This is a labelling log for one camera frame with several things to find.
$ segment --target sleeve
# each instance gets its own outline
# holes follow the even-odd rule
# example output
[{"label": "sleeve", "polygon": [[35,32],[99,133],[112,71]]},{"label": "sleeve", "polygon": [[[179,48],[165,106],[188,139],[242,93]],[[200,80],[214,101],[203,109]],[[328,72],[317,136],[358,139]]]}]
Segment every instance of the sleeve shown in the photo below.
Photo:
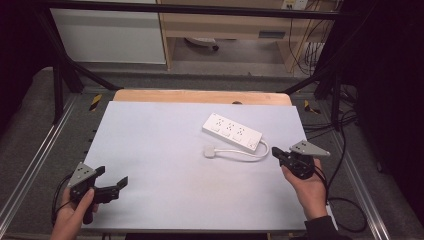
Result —
[{"label": "sleeve", "polygon": [[334,227],[330,216],[316,218],[305,222],[308,239],[310,240],[349,240],[347,236],[341,236]]}]

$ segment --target white power strip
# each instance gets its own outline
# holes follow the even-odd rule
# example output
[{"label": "white power strip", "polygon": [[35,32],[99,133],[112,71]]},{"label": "white power strip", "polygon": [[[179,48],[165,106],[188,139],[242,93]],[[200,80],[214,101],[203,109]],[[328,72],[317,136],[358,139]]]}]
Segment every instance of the white power strip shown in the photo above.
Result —
[{"label": "white power strip", "polygon": [[256,147],[262,138],[262,133],[216,113],[209,116],[203,124],[202,130],[251,153],[256,151]]}]

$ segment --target human hand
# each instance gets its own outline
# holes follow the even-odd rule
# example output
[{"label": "human hand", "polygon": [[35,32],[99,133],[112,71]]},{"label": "human hand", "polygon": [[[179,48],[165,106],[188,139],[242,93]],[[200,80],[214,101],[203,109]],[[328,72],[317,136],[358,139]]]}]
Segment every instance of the human hand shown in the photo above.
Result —
[{"label": "human hand", "polygon": [[[56,223],[53,228],[53,232],[50,240],[73,240],[77,237],[79,230],[81,229],[82,221],[84,218],[85,211],[90,206],[94,198],[94,189],[90,189],[84,195],[84,197],[79,202],[78,206],[70,202],[70,188],[65,188],[62,195],[62,203],[60,206],[63,206],[58,214]],[[93,207],[93,212],[96,212],[98,205],[95,204]]]},{"label": "human hand", "polygon": [[[321,162],[314,159],[315,166],[321,168]],[[321,179],[314,173],[311,178],[302,180],[293,175],[284,165],[281,166],[284,177],[293,186],[296,191],[297,198],[303,207],[306,219],[312,220],[315,218],[327,216],[327,208],[325,207],[326,192]]]}]

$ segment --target white table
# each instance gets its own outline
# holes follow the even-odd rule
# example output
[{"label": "white table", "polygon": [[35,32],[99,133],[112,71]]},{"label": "white table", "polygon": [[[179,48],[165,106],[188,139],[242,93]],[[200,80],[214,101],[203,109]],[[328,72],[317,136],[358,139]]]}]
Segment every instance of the white table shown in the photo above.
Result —
[{"label": "white table", "polygon": [[[305,139],[295,107],[110,102],[85,164],[106,167],[96,186],[128,176],[120,198],[101,205],[85,229],[102,232],[274,232],[304,230],[305,217],[278,160],[205,158],[203,147],[235,149],[202,132],[212,113],[263,133],[283,150]],[[256,153],[264,151],[260,145]]]}]

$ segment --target white cabinet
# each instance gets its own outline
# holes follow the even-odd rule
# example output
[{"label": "white cabinet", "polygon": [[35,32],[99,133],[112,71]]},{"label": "white cabinet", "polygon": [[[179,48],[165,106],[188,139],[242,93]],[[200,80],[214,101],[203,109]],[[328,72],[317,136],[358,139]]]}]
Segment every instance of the white cabinet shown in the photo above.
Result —
[{"label": "white cabinet", "polygon": [[[110,2],[156,3],[155,0]],[[51,11],[65,49],[74,61],[166,64],[157,13]]]}]

